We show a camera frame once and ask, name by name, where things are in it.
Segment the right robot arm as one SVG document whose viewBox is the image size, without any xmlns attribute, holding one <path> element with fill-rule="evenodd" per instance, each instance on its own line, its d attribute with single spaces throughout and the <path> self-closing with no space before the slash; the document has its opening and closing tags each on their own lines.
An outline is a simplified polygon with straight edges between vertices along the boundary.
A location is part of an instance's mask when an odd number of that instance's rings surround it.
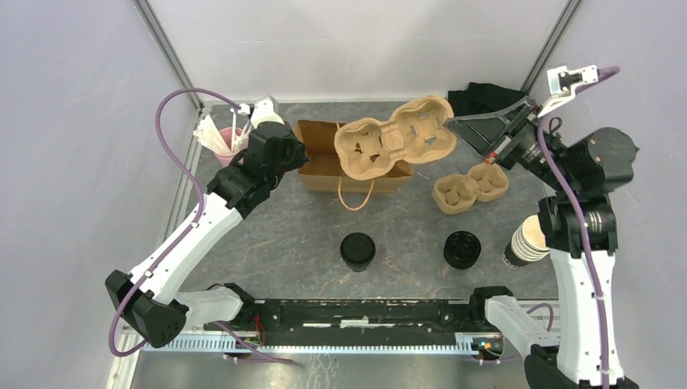
<svg viewBox="0 0 687 389">
<path fill-rule="evenodd" d="M 537 218 L 557 279 L 559 332 L 542 329 L 504 287 L 477 288 L 468 321 L 479 331 L 495 327 L 511 342 L 532 388 L 633 388 L 613 329 L 618 237 L 609 195 L 632 181 L 638 148 L 615 127 L 568 146 L 561 124 L 529 98 L 446 124 L 488 162 L 521 165 L 553 189 L 539 201 Z"/>
</svg>

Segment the black cup lid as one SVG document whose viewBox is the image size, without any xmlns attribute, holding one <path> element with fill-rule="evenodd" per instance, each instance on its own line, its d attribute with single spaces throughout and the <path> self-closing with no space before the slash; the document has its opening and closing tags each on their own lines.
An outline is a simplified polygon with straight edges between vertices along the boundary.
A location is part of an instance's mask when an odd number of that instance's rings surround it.
<svg viewBox="0 0 687 389">
<path fill-rule="evenodd" d="M 371 236 L 365 233 L 350 233 L 341 241 L 339 253 L 342 258 L 374 258 L 376 245 Z"/>
</svg>

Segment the single cardboard cup carrier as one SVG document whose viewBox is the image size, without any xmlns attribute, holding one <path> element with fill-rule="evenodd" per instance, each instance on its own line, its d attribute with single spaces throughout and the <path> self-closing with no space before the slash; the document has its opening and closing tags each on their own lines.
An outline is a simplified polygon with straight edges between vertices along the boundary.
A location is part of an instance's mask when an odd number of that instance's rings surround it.
<svg viewBox="0 0 687 389">
<path fill-rule="evenodd" d="M 451 154 L 457 136 L 445 127 L 449 102 L 426 96 L 399 106 L 386 121 L 362 118 L 337 129 L 335 152 L 343 172 L 357 181 L 386 175 L 399 161 L 421 165 Z"/>
</svg>

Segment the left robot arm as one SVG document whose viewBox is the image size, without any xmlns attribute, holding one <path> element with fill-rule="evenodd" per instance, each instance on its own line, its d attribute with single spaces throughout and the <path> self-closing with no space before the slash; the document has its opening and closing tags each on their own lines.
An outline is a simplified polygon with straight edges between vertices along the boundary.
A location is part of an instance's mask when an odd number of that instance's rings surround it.
<svg viewBox="0 0 687 389">
<path fill-rule="evenodd" d="M 182 292 L 181 285 L 209 250 L 269 199 L 283 176 L 302 167 L 305 145 L 287 123 L 263 122 L 246 149 L 217 172 L 195 209 L 147 259 L 131 271 L 113 271 L 105 287 L 116 309 L 153 348 L 171 343 L 183 330 L 215 321 L 245 330 L 254 308 L 237 287 Z"/>
</svg>

